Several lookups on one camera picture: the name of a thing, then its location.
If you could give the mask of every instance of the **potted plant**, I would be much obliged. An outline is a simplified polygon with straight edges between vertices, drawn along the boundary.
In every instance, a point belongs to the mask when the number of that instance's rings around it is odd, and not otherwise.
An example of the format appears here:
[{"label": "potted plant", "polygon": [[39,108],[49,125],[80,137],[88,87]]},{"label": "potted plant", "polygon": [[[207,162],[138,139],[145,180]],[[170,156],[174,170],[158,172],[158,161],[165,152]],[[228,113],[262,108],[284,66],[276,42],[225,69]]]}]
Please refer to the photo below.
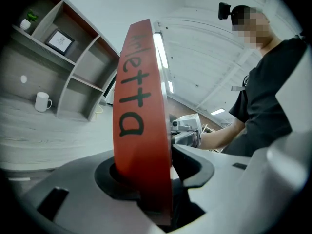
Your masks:
[{"label": "potted plant", "polygon": [[27,29],[29,29],[29,27],[30,27],[30,25],[31,25],[31,22],[32,22],[32,21],[36,21],[36,20],[38,19],[38,16],[35,15],[35,14],[33,13],[32,10],[30,10],[30,11],[27,13],[27,18],[28,18],[28,20],[27,20],[27,19],[24,19],[24,20],[20,23],[20,26],[19,26],[19,27],[20,27],[22,30],[27,30]]}]

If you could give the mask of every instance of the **brown wall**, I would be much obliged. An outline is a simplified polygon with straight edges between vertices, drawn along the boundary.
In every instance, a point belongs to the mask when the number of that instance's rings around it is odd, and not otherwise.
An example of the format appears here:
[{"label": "brown wall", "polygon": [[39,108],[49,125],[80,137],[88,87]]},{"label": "brown wall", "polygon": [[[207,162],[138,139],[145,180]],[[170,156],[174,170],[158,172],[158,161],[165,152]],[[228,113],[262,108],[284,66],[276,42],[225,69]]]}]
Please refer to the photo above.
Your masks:
[{"label": "brown wall", "polygon": [[[179,118],[183,115],[191,115],[191,114],[197,113],[194,110],[190,109],[189,107],[187,107],[187,106],[181,104],[180,102],[177,102],[176,100],[169,98],[169,97],[168,97],[168,109],[169,109],[169,113],[174,115],[177,118]],[[207,124],[207,126],[209,128],[212,128],[215,130],[221,129],[221,127],[219,125],[214,123],[212,120],[204,117],[203,115],[199,114],[199,118],[200,118],[200,123],[202,125]]]}]

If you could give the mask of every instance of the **mug handle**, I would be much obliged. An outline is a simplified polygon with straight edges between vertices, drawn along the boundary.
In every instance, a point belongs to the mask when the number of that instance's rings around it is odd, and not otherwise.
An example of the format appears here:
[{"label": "mug handle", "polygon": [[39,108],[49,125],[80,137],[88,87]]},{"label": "mug handle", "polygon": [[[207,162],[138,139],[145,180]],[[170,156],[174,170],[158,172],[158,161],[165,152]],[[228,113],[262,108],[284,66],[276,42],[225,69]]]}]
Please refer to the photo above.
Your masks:
[{"label": "mug handle", "polygon": [[52,101],[49,99],[48,102],[51,102],[50,106],[47,107],[47,109],[49,109],[50,107],[52,107]]}]

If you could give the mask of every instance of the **light fixture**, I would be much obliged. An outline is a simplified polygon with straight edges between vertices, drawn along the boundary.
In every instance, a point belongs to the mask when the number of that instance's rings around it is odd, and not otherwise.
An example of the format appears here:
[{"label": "light fixture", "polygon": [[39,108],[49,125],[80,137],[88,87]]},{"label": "light fixture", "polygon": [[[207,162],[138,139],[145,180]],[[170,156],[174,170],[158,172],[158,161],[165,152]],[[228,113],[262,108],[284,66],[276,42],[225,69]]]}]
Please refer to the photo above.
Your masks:
[{"label": "light fixture", "polygon": [[217,115],[217,114],[220,114],[220,113],[223,113],[225,110],[223,108],[220,108],[212,113],[210,113],[211,115]]},{"label": "light fixture", "polygon": [[154,38],[155,47],[156,49],[158,49],[159,54],[160,54],[162,66],[164,68],[168,68],[168,62],[167,62],[164,42],[162,40],[161,33],[154,33],[153,38]]},{"label": "light fixture", "polygon": [[173,85],[172,85],[172,82],[169,81],[168,84],[169,84],[169,90],[170,90],[170,92],[171,92],[171,93],[174,93],[174,87],[173,87]]}]

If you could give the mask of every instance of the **man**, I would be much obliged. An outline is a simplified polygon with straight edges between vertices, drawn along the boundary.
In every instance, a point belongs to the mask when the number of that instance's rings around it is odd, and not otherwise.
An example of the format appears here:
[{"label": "man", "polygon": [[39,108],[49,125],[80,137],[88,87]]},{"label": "man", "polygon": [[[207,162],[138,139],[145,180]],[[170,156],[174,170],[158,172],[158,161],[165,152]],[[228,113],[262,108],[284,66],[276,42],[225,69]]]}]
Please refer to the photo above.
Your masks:
[{"label": "man", "polygon": [[226,147],[224,153],[252,156],[257,149],[269,146],[292,131],[275,94],[297,66],[306,44],[296,38],[281,41],[266,16],[256,9],[240,5],[230,13],[230,6],[225,6],[231,15],[233,31],[244,37],[252,48],[257,48],[262,59],[245,77],[244,90],[229,111],[235,116],[232,125],[202,134],[200,148]]}]

